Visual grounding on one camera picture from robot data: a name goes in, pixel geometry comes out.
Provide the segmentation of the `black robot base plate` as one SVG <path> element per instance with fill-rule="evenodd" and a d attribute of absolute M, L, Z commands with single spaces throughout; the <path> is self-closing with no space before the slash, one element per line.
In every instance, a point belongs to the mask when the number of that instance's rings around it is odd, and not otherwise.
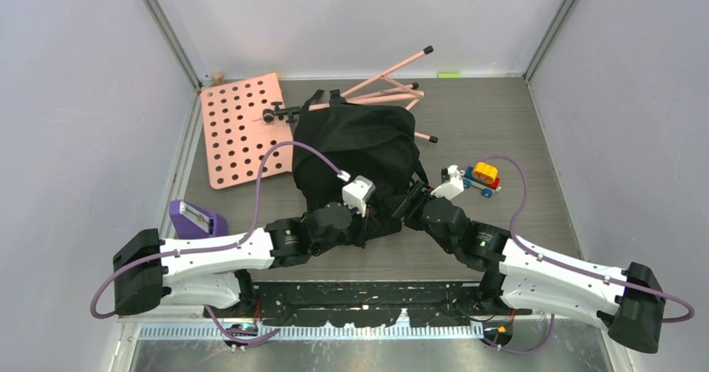
<path fill-rule="evenodd" d="M 390 327 L 407 317 L 415 328 L 456 327 L 508 316 L 484 303 L 476 282 L 256 282 L 218 318 L 247 318 L 272 327 Z"/>

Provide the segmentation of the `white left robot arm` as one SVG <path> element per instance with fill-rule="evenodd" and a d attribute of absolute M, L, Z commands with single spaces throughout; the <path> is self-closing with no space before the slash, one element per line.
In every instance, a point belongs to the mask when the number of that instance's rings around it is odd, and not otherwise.
<path fill-rule="evenodd" d="M 301 217 L 279 219 L 251 234 L 198 239 L 136 233 L 114 256 L 115 312 L 146 313 L 159 305 L 207 305 L 248 316 L 257 303 L 244 272 L 305 264 L 340 245 L 363 242 L 369 218 L 331 202 Z"/>

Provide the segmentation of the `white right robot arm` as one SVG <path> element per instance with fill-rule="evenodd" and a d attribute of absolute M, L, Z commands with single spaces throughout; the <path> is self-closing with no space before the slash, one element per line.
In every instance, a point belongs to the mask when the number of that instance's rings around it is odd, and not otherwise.
<path fill-rule="evenodd" d="M 509 231 L 469 219 L 417 182 L 389 201 L 393 217 L 424 231 L 448 254 L 483 274 L 477 302 L 487 313 L 539 310 L 604 330 L 626 348 L 655 354 L 666 300 L 652 269 L 606 267 L 549 251 Z"/>

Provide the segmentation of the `black backpack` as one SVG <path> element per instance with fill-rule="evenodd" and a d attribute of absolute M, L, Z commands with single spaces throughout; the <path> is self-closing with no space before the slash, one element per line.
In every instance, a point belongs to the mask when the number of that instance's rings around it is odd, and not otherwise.
<path fill-rule="evenodd" d="M 317 90 L 301 108 L 293 133 L 293 179 L 306 199 L 307 212 L 341 201 L 344 183 L 338 171 L 364 176 L 376 190 L 367 201 L 365 243 L 396 234 L 400 219 L 391 213 L 413 181 L 427 176 L 415 143 L 414 116 L 400 106 L 357 105 L 333 90 L 328 107 L 317 110 L 323 90 Z"/>

